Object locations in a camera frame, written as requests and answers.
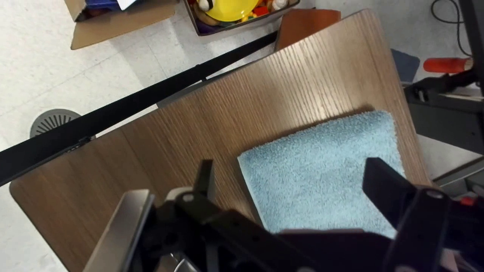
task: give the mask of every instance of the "red object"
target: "red object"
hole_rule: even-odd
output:
[[[435,58],[435,60],[427,60],[424,63],[424,70],[429,73],[463,73],[466,72],[468,67],[468,60],[459,60],[459,58]]]
[[[460,200],[460,205],[468,206],[468,208],[472,208],[472,206],[475,205],[475,199],[463,197],[463,199]]]
[[[258,7],[253,14],[256,14],[258,17],[264,17],[268,16],[271,11],[267,7]]]

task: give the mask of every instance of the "black cable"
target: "black cable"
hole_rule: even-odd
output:
[[[430,14],[432,14],[438,22],[441,22],[441,23],[456,25],[456,26],[457,26],[457,46],[459,46],[459,51],[460,51],[463,55],[471,57],[471,55],[465,51],[465,48],[463,48],[463,45],[462,45],[462,40],[460,40],[460,28],[462,28],[462,25],[463,25],[465,22],[460,20],[460,8],[459,8],[459,5],[456,4],[456,0],[448,0],[448,2],[453,4],[454,10],[456,10],[456,14],[457,14],[457,20],[456,20],[456,22],[451,22],[451,20],[445,20],[445,19],[442,19],[442,17],[439,17],[439,16],[436,14],[436,5],[438,5],[439,2],[441,2],[441,0],[435,0],[435,2],[430,5]]]

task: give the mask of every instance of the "cardboard box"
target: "cardboard box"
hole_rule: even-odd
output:
[[[224,26],[224,28],[211,28],[208,25],[203,25],[200,22],[200,19],[197,19],[197,16],[196,16],[197,10],[194,8],[194,0],[184,0],[184,2],[185,2],[187,10],[188,10],[188,14],[191,16],[193,25],[196,28],[196,32],[199,34],[199,37],[220,35],[220,34],[226,34],[227,31],[233,31],[233,29],[247,31],[247,29],[259,28],[259,26],[264,26],[267,23],[279,20],[288,11],[291,11],[294,7],[297,7],[300,4],[300,0],[289,0],[286,8],[283,8],[280,11],[276,11],[276,13],[271,13],[271,14],[268,14],[265,17],[259,17],[259,19],[255,19],[255,20],[249,20],[249,22],[244,22],[244,23]]]
[[[84,49],[167,20],[174,14],[176,0],[144,0],[128,11],[112,11],[84,20],[87,0],[66,0],[76,22],[72,49]]]

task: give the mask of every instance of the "wood grain surface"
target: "wood grain surface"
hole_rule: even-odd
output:
[[[236,158],[332,119],[389,111],[407,178],[430,185],[382,26],[356,14],[17,179],[11,193],[70,271],[82,271],[123,193],[159,202],[215,161],[217,197],[256,218]]]

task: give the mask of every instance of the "floor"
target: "floor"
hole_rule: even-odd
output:
[[[371,8],[380,16],[392,49],[421,60],[460,57],[456,28],[438,23],[429,13],[430,4],[305,0],[301,8],[339,10],[345,16]],[[438,8],[442,17],[456,17],[450,5]],[[202,40],[179,4],[171,20],[72,52],[73,23],[63,0],[4,0],[0,16],[0,35],[7,42],[0,43],[0,150],[26,141],[34,120],[46,111],[88,114],[276,29],[276,25],[268,25],[226,39]],[[271,49],[262,51],[232,69],[270,54]],[[419,141],[432,179],[478,158],[427,138]],[[66,271],[7,187],[0,188],[0,218],[0,271]]]

